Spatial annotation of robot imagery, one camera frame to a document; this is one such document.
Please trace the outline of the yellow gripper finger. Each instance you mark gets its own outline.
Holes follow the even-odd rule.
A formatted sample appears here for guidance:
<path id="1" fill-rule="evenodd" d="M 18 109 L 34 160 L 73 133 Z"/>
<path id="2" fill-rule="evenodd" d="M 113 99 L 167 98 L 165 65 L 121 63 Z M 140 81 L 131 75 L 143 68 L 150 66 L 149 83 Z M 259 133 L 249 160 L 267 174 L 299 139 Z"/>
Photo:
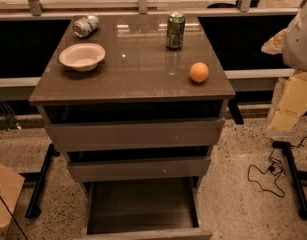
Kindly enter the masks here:
<path id="1" fill-rule="evenodd" d="M 287 29 L 283 29 L 271 37 L 267 42 L 261 47 L 261 51 L 270 55 L 277 55 L 282 53 L 284 46 L 284 38 Z"/>
<path id="2" fill-rule="evenodd" d="M 307 111 L 307 72 L 280 78 L 273 92 L 270 127 L 290 131 Z"/>

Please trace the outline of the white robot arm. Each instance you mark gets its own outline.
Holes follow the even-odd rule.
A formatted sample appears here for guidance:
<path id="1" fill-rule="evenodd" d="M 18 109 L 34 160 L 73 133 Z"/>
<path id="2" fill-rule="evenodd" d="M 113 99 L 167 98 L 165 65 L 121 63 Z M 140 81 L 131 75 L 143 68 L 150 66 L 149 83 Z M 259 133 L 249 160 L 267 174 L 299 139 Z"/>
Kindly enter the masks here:
<path id="1" fill-rule="evenodd" d="M 283 63 L 294 69 L 292 76 L 276 83 L 267 117 L 268 132 L 282 135 L 307 112 L 307 3 L 285 29 L 264 43 L 261 51 L 281 54 Z"/>

